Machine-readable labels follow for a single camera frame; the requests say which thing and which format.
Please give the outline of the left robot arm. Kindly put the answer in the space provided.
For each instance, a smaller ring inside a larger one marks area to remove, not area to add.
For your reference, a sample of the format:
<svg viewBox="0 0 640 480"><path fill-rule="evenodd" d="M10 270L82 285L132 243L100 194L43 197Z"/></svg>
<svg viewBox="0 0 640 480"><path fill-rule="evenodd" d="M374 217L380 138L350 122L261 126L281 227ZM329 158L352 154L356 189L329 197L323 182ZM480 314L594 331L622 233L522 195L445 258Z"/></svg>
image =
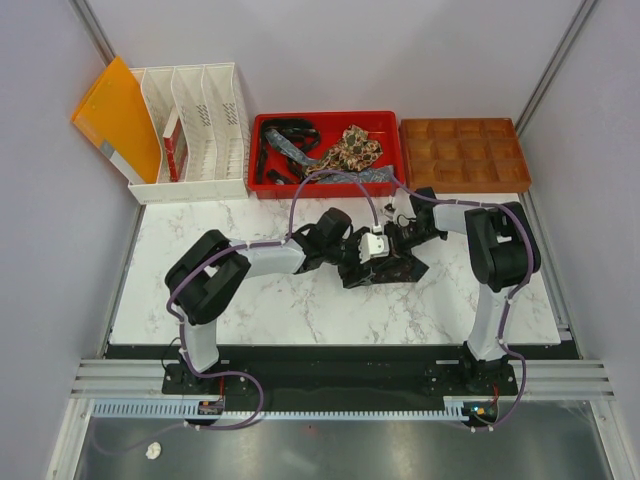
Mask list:
<svg viewBox="0 0 640 480"><path fill-rule="evenodd" d="M216 322L241 286L271 274L302 274L324 263L363 267L389 253L379 224L359 231L351 218L331 208L283 240L250 243L231 240L218 230L206 232L165 277L167 310L179 322L180 351L187 364L185 382L208 393L219 382Z"/></svg>

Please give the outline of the brown blue patterned tie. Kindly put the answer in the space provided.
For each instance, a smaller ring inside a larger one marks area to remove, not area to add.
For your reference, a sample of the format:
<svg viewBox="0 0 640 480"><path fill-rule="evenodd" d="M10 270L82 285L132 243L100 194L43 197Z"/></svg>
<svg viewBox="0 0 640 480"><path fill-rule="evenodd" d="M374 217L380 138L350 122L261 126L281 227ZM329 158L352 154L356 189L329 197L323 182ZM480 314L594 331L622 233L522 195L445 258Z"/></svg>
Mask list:
<svg viewBox="0 0 640 480"><path fill-rule="evenodd" d="M371 264L371 283L417 283L428 270L429 266L411 253L377 258Z"/></svg>

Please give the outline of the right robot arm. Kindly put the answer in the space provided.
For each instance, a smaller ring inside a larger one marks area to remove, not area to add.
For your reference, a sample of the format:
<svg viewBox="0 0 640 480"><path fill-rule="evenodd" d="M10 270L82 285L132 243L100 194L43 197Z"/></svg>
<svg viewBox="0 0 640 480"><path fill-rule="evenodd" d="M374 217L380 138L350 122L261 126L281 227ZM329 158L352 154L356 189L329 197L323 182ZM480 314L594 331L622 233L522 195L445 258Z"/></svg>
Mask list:
<svg viewBox="0 0 640 480"><path fill-rule="evenodd" d="M428 267L412 250L430 240L458 233L467 239L471 270L479 298L471 333L463 343L458 381L467 392L483 392L510 376L505 340L511 310L519 292L538 272L541 257L520 203L484 204L439 200L431 188L409 194L413 215L399 213L393 201L384 207L388 222L393 281L417 282Z"/></svg>

